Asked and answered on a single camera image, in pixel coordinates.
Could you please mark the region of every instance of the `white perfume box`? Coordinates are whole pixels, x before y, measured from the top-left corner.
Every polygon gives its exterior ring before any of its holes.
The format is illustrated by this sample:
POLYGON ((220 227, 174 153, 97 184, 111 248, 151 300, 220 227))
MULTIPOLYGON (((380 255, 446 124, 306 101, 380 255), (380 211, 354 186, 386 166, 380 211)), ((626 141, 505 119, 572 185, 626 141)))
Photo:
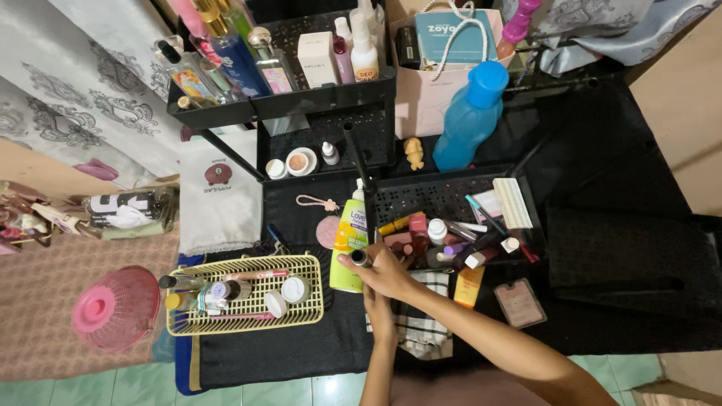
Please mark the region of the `white perfume box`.
POLYGON ((298 61, 311 89, 321 87, 324 83, 341 83, 336 74, 331 36, 331 31, 326 31, 302 34, 298 38, 298 61))

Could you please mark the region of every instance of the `blue water bottle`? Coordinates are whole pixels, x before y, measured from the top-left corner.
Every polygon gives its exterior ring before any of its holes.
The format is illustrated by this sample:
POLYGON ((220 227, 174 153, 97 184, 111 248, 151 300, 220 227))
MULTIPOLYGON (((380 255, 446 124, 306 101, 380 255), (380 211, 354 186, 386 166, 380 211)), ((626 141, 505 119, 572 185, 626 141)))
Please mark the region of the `blue water bottle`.
POLYGON ((271 91, 258 73, 251 52, 235 29, 229 27, 223 20, 216 2, 196 0, 195 4, 211 35, 210 43, 213 51, 216 51, 220 57, 228 79, 248 97, 270 95, 271 91))
POLYGON ((434 163, 442 172, 465 169, 477 148, 496 128, 501 117, 501 95, 509 73, 496 61, 486 61, 469 72, 469 83, 451 99, 444 115, 444 132, 434 147, 434 163))

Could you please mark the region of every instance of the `pink bottle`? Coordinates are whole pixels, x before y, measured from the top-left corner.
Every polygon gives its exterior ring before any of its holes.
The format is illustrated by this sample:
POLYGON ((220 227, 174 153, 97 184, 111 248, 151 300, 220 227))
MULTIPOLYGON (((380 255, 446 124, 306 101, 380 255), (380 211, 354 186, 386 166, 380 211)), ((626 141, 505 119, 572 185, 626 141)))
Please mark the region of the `pink bottle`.
POLYGON ((336 56, 336 64, 339 66, 341 83, 356 82, 354 69, 351 66, 351 53, 346 47, 346 40, 338 35, 334 35, 334 55, 336 56))
POLYGON ((188 39, 194 47, 211 60, 216 66, 221 65, 221 58, 213 51, 211 44, 206 40, 208 31, 205 24, 201 21, 201 15, 198 10, 193 7, 191 0, 170 0, 170 6, 183 18, 183 24, 186 25, 188 31, 191 32, 188 39))
POLYGON ((514 54, 516 44, 526 37, 531 22, 531 14, 542 5, 542 0, 519 0, 519 6, 509 23, 501 32, 501 41, 497 46, 497 59, 504 59, 514 54))

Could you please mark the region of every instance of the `blue bottle cap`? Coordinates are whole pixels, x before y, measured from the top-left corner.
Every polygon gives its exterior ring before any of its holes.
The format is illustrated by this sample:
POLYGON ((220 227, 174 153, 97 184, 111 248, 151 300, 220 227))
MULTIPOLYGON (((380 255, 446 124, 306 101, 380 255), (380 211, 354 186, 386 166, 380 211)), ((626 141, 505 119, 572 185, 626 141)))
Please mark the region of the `blue bottle cap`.
POLYGON ((496 61, 486 61, 476 65, 469 72, 469 90, 466 100, 474 107, 493 106, 509 83, 509 72, 496 61))

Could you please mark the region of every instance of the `pink plastic basket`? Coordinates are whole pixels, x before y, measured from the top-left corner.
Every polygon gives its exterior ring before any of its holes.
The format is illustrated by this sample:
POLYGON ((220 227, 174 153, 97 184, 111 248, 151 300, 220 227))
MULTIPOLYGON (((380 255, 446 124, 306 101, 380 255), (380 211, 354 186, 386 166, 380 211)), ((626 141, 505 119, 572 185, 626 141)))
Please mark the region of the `pink plastic basket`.
POLYGON ((111 272, 86 289, 73 307, 73 328, 88 345, 109 352, 130 347, 153 329, 160 291, 147 269, 111 272))

